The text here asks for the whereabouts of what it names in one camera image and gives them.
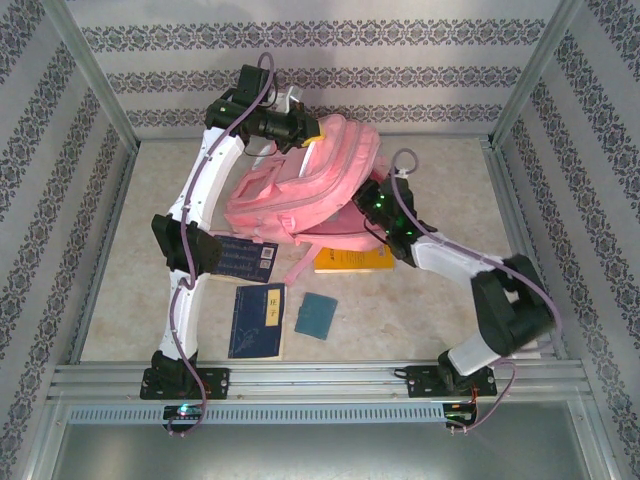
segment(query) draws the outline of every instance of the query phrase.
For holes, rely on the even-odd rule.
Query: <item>tiled floor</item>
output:
[[[169,300],[168,269],[151,232],[191,169],[199,141],[143,142],[95,308],[84,361],[149,361],[161,340]],[[488,253],[510,254],[478,140],[384,137],[389,156],[400,147],[421,158],[409,182],[416,209],[449,238]],[[232,170],[224,201],[252,159]],[[220,211],[212,228],[224,229]],[[306,247],[282,245],[272,281],[281,281]],[[283,359],[346,361],[435,359],[476,327],[470,295],[430,272],[397,265],[392,273],[332,275],[305,271],[287,291]],[[199,320],[200,360],[227,356],[236,284],[210,280]],[[326,341],[294,332],[304,292],[338,299]]]

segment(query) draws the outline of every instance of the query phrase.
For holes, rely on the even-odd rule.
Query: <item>blue notebook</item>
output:
[[[250,282],[269,283],[278,253],[277,243],[254,243],[244,238],[216,235],[222,256],[214,275],[236,277]]]
[[[280,356],[284,295],[284,283],[236,289],[229,358]]]

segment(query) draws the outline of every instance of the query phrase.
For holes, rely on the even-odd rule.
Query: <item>pink backpack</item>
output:
[[[287,284],[323,247],[364,252],[380,245],[351,201],[369,176],[382,181],[387,175],[385,159],[377,156],[378,132],[342,115],[322,118],[320,125],[323,140],[264,158],[247,172],[225,212],[233,230],[254,241],[311,244],[285,277]],[[367,227],[384,237],[378,227]]]

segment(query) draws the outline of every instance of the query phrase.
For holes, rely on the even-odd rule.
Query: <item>yellow book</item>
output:
[[[369,252],[323,248],[313,261],[316,273],[350,273],[392,270],[393,255],[386,245]]]

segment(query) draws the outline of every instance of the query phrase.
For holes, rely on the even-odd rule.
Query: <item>striped wall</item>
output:
[[[19,478],[128,161],[42,5],[0,6],[0,479]]]
[[[318,114],[382,132],[491,132],[558,0],[75,0],[69,8],[142,138],[194,137],[244,63]]]
[[[640,2],[580,8],[503,144],[622,478],[640,478]]]

